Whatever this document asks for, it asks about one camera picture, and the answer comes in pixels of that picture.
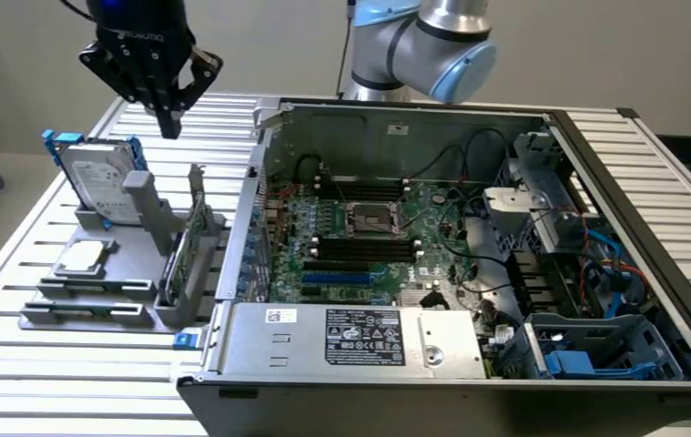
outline white wall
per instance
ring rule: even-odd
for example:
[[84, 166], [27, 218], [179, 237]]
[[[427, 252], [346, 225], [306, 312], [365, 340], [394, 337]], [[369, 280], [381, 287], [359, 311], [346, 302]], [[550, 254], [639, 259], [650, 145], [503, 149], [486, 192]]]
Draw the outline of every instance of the white wall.
[[[215, 89], [331, 93], [343, 4], [187, 0], [199, 45], [226, 60]], [[691, 133], [690, 1], [494, 0], [489, 14], [501, 57], [473, 100], [634, 107]], [[102, 115], [112, 94], [76, 60], [91, 36], [56, 0], [0, 0], [0, 150], [40, 151], [44, 128], [88, 130]]]

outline power supply label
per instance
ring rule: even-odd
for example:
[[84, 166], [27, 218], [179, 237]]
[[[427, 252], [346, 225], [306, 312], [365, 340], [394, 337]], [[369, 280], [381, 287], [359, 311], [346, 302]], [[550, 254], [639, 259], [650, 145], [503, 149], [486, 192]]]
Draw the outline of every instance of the power supply label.
[[334, 366], [403, 366], [399, 312], [326, 310], [326, 361]]

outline motherboard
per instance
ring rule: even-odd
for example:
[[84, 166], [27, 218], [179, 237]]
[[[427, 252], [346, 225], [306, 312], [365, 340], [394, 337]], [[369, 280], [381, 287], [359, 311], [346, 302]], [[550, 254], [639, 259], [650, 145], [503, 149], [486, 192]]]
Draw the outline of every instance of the motherboard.
[[270, 198], [271, 301], [418, 306], [433, 290], [455, 296], [471, 262], [441, 241], [470, 253], [451, 189], [419, 184], [379, 192], [354, 195], [341, 183], [334, 192], [294, 186]]

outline capacitor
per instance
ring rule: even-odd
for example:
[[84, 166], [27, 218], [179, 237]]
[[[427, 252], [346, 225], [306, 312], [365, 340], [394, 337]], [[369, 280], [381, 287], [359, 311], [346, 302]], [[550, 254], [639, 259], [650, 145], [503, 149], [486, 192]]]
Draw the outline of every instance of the capacitor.
[[445, 202], [447, 201], [447, 198], [442, 194], [435, 194], [431, 196], [431, 203], [434, 203], [437, 206], [445, 205]]

